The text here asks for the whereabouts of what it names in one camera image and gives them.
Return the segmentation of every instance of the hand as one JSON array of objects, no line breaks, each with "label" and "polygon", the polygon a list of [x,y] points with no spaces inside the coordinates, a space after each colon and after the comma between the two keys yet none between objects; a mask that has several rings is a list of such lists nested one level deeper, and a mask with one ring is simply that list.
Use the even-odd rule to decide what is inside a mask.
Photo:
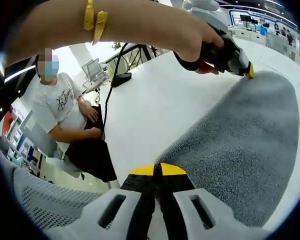
[{"label": "hand", "polygon": [[101,136],[102,136],[102,131],[99,128],[93,127],[93,128],[87,129],[87,131],[88,131],[88,136],[90,138],[98,139],[98,138],[101,138]]},{"label": "hand", "polygon": [[[195,29],[192,29],[191,43],[185,46],[184,49],[178,51],[179,57],[187,62],[195,62],[200,57],[202,42],[214,43],[217,47],[222,48],[224,40],[216,33],[216,31],[206,22],[200,21],[196,24]],[[219,72],[213,66],[205,61],[200,62],[200,67],[195,71],[198,74],[213,73],[218,75]]]},{"label": "hand", "polygon": [[82,115],[95,123],[98,120],[98,112],[91,106],[86,105],[85,103],[79,105]]}]

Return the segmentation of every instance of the gray towel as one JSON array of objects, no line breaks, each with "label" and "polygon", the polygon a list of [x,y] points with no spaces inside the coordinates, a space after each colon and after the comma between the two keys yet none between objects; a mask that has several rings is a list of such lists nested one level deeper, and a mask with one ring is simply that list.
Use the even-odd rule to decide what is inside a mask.
[{"label": "gray towel", "polygon": [[298,134],[294,87],[261,71],[254,79],[243,77],[157,161],[182,167],[196,188],[229,205],[236,219],[261,227],[286,190]]}]

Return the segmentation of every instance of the gold bangle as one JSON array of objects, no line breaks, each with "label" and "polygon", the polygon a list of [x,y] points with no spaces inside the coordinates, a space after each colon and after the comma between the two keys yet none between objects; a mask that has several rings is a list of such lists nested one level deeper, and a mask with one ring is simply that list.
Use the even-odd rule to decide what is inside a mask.
[{"label": "gold bangle", "polygon": [[93,6],[94,0],[88,0],[88,3],[86,4],[85,8],[85,14],[84,14],[84,22],[83,22],[83,28],[84,30],[91,30],[94,28],[95,21],[95,10]]},{"label": "gold bangle", "polygon": [[107,18],[108,18],[108,12],[106,11],[98,12],[96,23],[95,23],[92,45],[95,45],[100,40],[102,34],[104,33]]}]

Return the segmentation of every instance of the white table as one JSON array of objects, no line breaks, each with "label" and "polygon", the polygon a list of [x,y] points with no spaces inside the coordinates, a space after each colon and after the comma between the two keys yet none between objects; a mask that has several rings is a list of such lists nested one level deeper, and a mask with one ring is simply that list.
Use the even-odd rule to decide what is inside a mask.
[{"label": "white table", "polygon": [[[293,84],[300,116],[300,66],[273,49],[235,39],[255,71],[269,70]],[[120,184],[135,167],[156,158],[203,117],[241,77],[229,73],[199,75],[183,69],[172,52],[132,71],[132,79],[114,88],[105,127],[111,159]],[[109,86],[101,88],[104,107]],[[300,129],[294,171],[287,189],[264,228],[285,219],[300,196]]]}]

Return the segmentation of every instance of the black pants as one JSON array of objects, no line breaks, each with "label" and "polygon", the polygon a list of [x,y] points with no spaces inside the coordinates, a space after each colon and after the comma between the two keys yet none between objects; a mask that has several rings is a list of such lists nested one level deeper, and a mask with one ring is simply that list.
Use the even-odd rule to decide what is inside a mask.
[{"label": "black pants", "polygon": [[[87,119],[84,129],[93,127],[101,129],[103,132],[103,120],[100,105],[92,106],[98,112],[98,121],[92,122]],[[108,145],[102,139],[87,138],[73,141],[65,155],[69,160],[82,171],[101,179],[105,183],[117,179],[114,167],[111,162]]]}]

